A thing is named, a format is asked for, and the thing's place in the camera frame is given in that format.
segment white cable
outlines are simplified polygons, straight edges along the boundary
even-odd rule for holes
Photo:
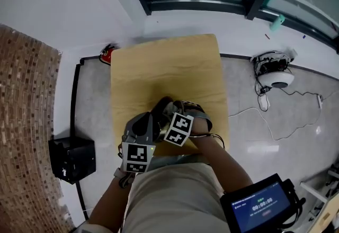
[[[333,94],[335,94],[335,93],[337,93],[337,92],[339,92],[339,90],[333,91],[332,93],[330,93],[329,96],[327,96],[326,98],[324,98],[323,101],[326,100],[326,99],[328,99],[330,96],[332,96]],[[243,112],[246,112],[246,111],[252,110],[252,109],[255,109],[255,110],[260,114],[261,118],[266,122],[267,127],[268,127],[268,129],[269,129],[269,131],[270,131],[270,134],[271,134],[271,137],[272,137],[272,140],[273,140],[273,141],[279,141],[279,140],[282,140],[282,139],[288,139],[288,138],[290,138],[290,137],[292,136],[292,134],[294,134],[298,129],[303,129],[304,127],[307,127],[307,126],[313,126],[314,124],[316,124],[316,123],[318,122],[318,119],[320,118],[320,115],[321,115],[321,113],[322,113],[322,111],[320,110],[319,116],[317,117],[317,119],[316,119],[316,121],[315,121],[314,123],[312,123],[312,124],[305,124],[305,125],[302,126],[302,127],[297,127],[297,128],[296,128],[291,134],[289,134],[287,137],[282,137],[282,138],[279,138],[279,139],[275,139],[275,138],[273,137],[273,133],[272,133],[272,130],[271,130],[271,128],[270,128],[269,123],[268,123],[268,122],[266,121],[266,119],[262,116],[261,112],[260,112],[257,108],[255,108],[255,107],[250,107],[250,108],[245,109],[245,110],[243,110],[243,111],[240,111],[240,112],[238,112],[238,113],[236,113],[236,114],[229,115],[228,117],[229,117],[229,118],[230,118],[230,117],[236,117],[237,115],[240,115],[240,114],[242,114]]]

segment shirt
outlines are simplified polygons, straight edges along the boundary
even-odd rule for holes
[[[140,174],[132,185],[122,233],[230,233],[221,196],[212,168],[203,163],[170,165]],[[83,232],[110,232],[86,226]]]

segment red object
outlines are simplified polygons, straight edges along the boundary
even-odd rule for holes
[[[111,55],[116,47],[114,44],[108,44],[100,53],[99,60],[104,64],[111,65]]]

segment concrete floor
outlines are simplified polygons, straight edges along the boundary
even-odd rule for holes
[[[258,108],[252,65],[247,60],[231,58],[222,58],[221,62],[229,115],[249,107]],[[339,92],[336,92],[339,82],[300,69],[291,68],[291,71],[295,81],[286,91],[310,91],[328,97],[323,109],[320,111],[314,95],[288,96],[279,89],[272,89],[267,94],[270,108],[267,112],[261,112],[261,115],[270,125],[275,140],[287,137],[297,127],[316,123],[297,130],[288,139],[274,141],[265,121],[256,110],[251,109],[229,118],[229,152],[254,182],[274,173],[278,173],[282,180],[292,180],[299,196],[306,196],[307,199],[300,224],[315,203],[312,196],[300,189],[300,181],[328,168],[339,153]],[[80,181],[86,208],[91,209],[121,164],[113,141],[110,66],[99,60],[87,60],[81,67],[76,128],[78,134],[95,141],[97,170]]]

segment black speaker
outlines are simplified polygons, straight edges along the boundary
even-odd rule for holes
[[[95,172],[94,141],[67,137],[48,141],[49,157],[55,177],[70,184]]]

